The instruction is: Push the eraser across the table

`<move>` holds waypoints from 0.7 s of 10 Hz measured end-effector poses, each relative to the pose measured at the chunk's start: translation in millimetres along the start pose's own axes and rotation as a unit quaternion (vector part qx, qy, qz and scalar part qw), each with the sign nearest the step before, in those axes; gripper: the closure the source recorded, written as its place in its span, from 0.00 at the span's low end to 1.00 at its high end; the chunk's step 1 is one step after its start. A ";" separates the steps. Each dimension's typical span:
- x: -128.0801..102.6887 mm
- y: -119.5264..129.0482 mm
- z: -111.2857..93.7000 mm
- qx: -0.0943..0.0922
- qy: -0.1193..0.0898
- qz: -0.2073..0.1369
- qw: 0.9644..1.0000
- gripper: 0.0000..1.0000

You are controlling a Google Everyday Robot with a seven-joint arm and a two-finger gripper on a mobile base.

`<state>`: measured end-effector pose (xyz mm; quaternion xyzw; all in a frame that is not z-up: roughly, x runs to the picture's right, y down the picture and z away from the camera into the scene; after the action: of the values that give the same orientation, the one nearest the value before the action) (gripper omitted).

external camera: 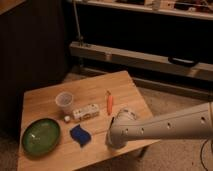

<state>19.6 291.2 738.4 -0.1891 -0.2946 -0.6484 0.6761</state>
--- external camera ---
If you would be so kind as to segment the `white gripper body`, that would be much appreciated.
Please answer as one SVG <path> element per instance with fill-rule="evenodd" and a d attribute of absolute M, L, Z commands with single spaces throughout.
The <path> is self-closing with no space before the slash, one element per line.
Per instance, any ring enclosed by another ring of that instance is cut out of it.
<path fill-rule="evenodd" d="M 105 144 L 112 149 L 121 149 L 127 144 L 124 136 L 128 133 L 128 129 L 122 124 L 135 121 L 137 115 L 129 108 L 122 108 L 114 117 L 111 132 L 106 134 Z"/>

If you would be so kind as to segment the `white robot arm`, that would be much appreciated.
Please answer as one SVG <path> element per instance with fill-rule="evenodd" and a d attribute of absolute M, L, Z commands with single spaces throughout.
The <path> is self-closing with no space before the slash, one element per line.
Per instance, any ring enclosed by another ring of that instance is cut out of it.
<path fill-rule="evenodd" d="M 213 102 L 145 120 L 123 108 L 112 118 L 106 145 L 121 149 L 128 141 L 144 139 L 213 139 Z"/>

